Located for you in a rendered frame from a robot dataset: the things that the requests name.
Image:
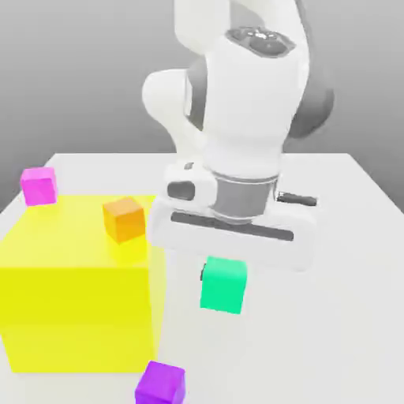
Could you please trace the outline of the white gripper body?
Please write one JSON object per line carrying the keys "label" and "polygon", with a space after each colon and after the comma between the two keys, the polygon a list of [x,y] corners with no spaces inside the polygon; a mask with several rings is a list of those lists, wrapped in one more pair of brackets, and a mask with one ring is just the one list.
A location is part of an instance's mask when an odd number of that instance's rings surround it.
{"label": "white gripper body", "polygon": [[251,223],[229,224],[205,212],[176,210],[156,197],[149,211],[147,237],[152,245],[179,253],[304,271],[312,266],[316,230],[312,209],[298,204],[274,202]]}

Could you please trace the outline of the small purple cube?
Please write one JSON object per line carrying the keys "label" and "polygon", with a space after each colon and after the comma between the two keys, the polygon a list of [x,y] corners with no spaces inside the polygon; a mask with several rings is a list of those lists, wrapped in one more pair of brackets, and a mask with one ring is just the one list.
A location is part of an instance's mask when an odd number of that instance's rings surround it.
{"label": "small purple cube", "polygon": [[150,361],[134,392],[135,404],[183,404],[185,370]]}

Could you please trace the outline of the small pink cube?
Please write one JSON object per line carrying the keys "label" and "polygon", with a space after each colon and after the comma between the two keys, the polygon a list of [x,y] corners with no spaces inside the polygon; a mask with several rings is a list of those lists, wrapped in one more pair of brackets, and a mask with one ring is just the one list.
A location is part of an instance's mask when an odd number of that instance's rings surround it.
{"label": "small pink cube", "polygon": [[31,167],[23,170],[21,189],[27,206],[55,204],[58,199],[56,174],[53,167]]}

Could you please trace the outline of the small green cube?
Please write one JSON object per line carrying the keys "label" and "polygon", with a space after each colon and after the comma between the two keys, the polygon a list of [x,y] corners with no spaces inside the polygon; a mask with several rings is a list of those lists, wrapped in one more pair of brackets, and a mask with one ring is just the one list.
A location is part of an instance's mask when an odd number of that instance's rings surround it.
{"label": "small green cube", "polygon": [[240,314],[247,283],[244,261],[209,256],[201,273],[200,307]]}

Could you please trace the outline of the large yellow box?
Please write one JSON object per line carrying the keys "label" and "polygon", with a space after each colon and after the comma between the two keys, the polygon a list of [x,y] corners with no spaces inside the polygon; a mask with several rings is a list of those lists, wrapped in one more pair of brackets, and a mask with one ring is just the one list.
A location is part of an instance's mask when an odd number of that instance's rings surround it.
{"label": "large yellow box", "polygon": [[103,207],[65,195],[27,208],[0,240],[0,338],[19,373],[142,372],[159,350],[163,250],[118,244]]}

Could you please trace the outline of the small orange cube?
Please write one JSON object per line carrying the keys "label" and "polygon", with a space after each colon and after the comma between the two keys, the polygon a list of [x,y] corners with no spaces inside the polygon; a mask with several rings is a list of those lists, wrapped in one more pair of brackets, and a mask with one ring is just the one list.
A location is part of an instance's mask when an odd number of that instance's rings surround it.
{"label": "small orange cube", "polygon": [[103,204],[103,220],[107,234],[118,244],[145,234],[144,209],[132,197]]}

